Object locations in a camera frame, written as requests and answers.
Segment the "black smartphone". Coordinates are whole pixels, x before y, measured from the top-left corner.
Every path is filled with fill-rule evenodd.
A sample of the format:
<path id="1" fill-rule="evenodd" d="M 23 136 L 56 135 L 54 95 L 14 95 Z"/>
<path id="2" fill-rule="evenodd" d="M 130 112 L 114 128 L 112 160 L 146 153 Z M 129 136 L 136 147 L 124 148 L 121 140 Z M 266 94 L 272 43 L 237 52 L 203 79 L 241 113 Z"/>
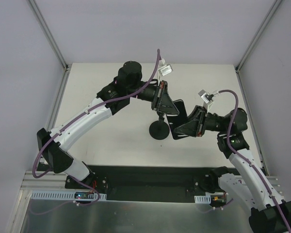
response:
<path id="1" fill-rule="evenodd" d="M 174 104 L 177 107 L 177 109 L 179 110 L 179 115 L 167 116 L 167 121 L 169 124 L 170 132 L 172 134 L 172 138 L 174 140 L 180 140 L 180 139 L 183 139 L 183 138 L 186 138 L 189 136 L 175 132 L 175 128 L 186 123 L 188 121 L 188 115 L 187 115 L 187 111 L 186 111 L 185 104 L 184 104 L 183 100 L 175 100 Z"/>

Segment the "black phone stand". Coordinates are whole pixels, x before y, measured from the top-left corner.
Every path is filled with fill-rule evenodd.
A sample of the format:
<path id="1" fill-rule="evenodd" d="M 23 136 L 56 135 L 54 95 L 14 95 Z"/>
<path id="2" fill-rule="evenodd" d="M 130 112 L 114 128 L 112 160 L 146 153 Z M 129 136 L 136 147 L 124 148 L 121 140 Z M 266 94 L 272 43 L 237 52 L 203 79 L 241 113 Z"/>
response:
<path id="1" fill-rule="evenodd" d="M 156 140 L 164 140 L 170 134 L 169 125 L 164 121 L 164 113 L 157 112 L 159 119 L 149 126 L 149 134 Z"/>

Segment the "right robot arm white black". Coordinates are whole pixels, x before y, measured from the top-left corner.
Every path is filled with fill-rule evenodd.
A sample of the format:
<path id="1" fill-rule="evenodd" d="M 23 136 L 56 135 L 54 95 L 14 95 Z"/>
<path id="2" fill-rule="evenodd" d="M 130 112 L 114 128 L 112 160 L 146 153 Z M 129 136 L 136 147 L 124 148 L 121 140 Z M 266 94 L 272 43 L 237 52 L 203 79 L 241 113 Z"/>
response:
<path id="1" fill-rule="evenodd" d="M 291 201 L 268 181 L 256 164 L 243 131 L 247 130 L 247 113 L 235 108 L 225 116 L 208 113 L 205 107 L 195 106 L 187 114 L 183 101 L 175 102 L 179 114 L 169 116 L 168 122 L 175 140 L 181 137 L 201 137 L 205 131 L 217 132 L 217 145 L 242 177 L 236 179 L 227 167 L 210 172 L 204 189 L 207 192 L 226 191 L 249 213 L 249 225 L 255 233 L 291 232 Z"/>

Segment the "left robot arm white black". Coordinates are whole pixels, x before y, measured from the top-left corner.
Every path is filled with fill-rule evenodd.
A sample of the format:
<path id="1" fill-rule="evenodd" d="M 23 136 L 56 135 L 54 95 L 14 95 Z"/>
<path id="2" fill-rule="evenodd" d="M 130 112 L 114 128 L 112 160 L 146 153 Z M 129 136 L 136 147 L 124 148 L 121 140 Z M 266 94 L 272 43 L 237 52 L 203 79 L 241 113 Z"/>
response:
<path id="1" fill-rule="evenodd" d="M 155 64 L 147 82 L 142 81 L 142 66 L 128 61 L 118 70 L 113 81 L 102 88 L 87 107 L 62 126 L 50 131 L 42 128 L 37 132 L 39 154 L 54 173 L 65 173 L 75 178 L 83 189 L 92 188 L 95 174 L 84 163 L 68 153 L 71 146 L 98 123 L 115 115 L 128 106 L 130 98 L 151 103 L 151 109 L 160 115 L 179 115 L 179 110 L 168 94 L 168 83 L 154 78 L 158 72 L 170 73 L 170 65 Z"/>

